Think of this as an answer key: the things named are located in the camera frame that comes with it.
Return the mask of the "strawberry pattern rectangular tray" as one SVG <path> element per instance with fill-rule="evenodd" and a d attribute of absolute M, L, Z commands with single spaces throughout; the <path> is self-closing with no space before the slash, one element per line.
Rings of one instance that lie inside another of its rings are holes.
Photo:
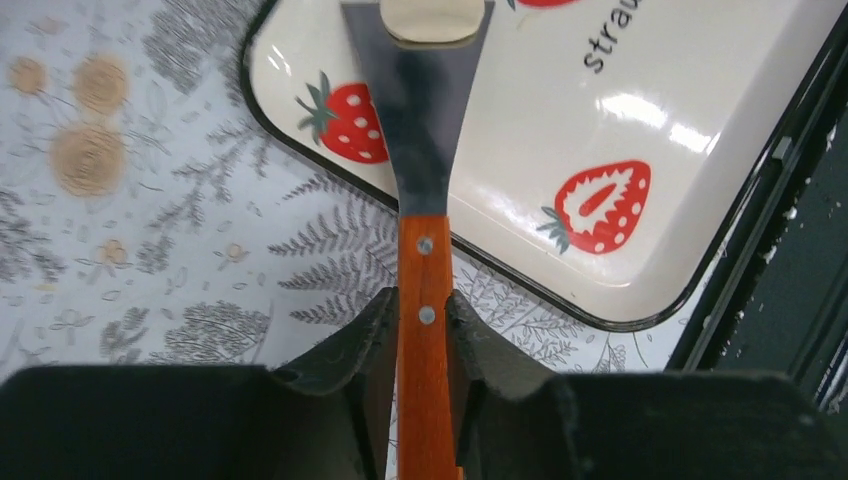
<path fill-rule="evenodd" d="M 450 185 L 457 245 L 592 326 L 692 295 L 836 71 L 843 1 L 500 1 Z"/>

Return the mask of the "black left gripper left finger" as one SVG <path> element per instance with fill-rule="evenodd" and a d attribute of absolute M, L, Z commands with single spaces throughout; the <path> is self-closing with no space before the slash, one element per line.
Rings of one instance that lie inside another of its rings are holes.
<path fill-rule="evenodd" d="M 399 294 L 276 370 L 32 367 L 1 388 L 5 479 L 381 479 Z"/>

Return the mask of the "small dough ball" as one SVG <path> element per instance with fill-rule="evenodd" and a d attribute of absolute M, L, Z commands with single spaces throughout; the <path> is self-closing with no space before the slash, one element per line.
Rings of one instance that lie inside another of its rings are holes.
<path fill-rule="evenodd" d="M 385 0 L 379 14 L 388 33 L 412 46 L 458 46 L 480 30 L 483 0 Z"/>

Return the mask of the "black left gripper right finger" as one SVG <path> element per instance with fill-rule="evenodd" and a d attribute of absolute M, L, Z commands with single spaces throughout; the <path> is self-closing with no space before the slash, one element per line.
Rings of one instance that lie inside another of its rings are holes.
<path fill-rule="evenodd" d="M 557 373 L 446 302 L 454 441 L 469 479 L 843 479 L 847 459 L 766 372 Z"/>

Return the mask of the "metal scraper orange handle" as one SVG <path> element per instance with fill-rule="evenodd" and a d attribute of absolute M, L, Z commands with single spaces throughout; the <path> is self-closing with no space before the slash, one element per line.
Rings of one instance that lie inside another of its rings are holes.
<path fill-rule="evenodd" d="M 459 479 L 449 394 L 445 308 L 453 289 L 449 183 L 464 116 L 494 11 L 458 46 L 394 39 L 379 1 L 341 11 L 394 173 L 399 213 L 397 474 Z"/>

